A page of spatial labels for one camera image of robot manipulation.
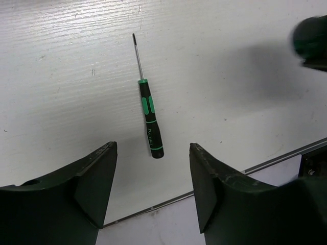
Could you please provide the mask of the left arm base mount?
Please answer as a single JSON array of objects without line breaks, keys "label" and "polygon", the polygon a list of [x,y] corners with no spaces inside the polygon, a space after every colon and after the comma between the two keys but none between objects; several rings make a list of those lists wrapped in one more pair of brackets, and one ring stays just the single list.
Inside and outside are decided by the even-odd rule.
[{"label": "left arm base mount", "polygon": [[326,177],[326,146],[302,155],[298,177]]}]

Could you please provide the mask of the black green precision screwdriver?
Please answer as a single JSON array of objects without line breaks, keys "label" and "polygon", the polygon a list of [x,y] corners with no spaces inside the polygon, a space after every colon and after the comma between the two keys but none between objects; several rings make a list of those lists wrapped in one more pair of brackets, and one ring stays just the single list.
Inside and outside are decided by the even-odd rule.
[{"label": "black green precision screwdriver", "polygon": [[143,75],[136,36],[134,33],[132,34],[132,38],[133,38],[133,44],[134,44],[134,49],[135,49],[135,54],[138,64],[139,76],[140,76],[138,85],[141,95],[141,104],[143,108],[143,113],[145,116],[146,135],[149,143],[149,148],[152,157],[155,159],[160,159],[164,156],[164,146],[163,146],[159,125],[155,114],[153,97],[150,91],[148,80]]}]

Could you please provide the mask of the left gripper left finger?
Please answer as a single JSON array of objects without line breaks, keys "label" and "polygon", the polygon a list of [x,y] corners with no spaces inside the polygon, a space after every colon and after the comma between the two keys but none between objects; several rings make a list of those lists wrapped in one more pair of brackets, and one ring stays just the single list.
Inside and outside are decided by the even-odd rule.
[{"label": "left gripper left finger", "polygon": [[1,187],[1,244],[95,244],[117,158],[112,141],[47,175]]}]

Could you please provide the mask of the green stubby screwdriver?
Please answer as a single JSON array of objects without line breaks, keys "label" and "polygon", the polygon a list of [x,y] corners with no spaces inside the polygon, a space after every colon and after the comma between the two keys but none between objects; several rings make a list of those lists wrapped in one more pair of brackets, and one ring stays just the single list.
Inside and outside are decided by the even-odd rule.
[{"label": "green stubby screwdriver", "polygon": [[293,29],[291,44],[302,66],[326,72],[326,16],[302,20]]}]

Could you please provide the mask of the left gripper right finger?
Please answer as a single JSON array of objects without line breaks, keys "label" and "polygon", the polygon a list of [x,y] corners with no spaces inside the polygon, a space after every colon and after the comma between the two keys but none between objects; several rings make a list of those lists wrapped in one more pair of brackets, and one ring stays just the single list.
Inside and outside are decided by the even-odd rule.
[{"label": "left gripper right finger", "polygon": [[196,143],[190,145],[190,169],[206,244],[326,244],[326,177],[276,187]]}]

